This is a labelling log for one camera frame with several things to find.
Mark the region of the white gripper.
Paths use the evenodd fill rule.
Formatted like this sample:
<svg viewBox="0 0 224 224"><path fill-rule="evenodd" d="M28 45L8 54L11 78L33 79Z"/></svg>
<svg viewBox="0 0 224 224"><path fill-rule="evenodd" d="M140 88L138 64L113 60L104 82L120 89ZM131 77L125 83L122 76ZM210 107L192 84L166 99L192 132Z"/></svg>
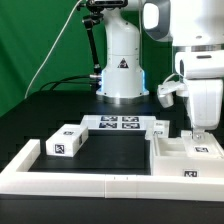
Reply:
<svg viewBox="0 0 224 224"><path fill-rule="evenodd" d="M192 128L216 129L224 90L224 51L178 52L175 70L186 85L186 108Z"/></svg>

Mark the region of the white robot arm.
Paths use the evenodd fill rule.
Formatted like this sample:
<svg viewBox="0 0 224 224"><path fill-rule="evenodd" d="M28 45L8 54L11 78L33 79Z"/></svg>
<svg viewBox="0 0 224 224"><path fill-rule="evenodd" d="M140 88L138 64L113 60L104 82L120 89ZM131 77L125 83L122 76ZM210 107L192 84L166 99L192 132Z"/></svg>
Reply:
<svg viewBox="0 0 224 224"><path fill-rule="evenodd" d="M131 0L127 8L143 11L143 28L153 40L172 43L173 71L180 80L158 87L162 106L171 106L177 94L185 99L193 129L215 129L223 95L224 0ZM113 102L147 95L139 30L118 8L105 8L103 15L107 64L97 94Z"/></svg>

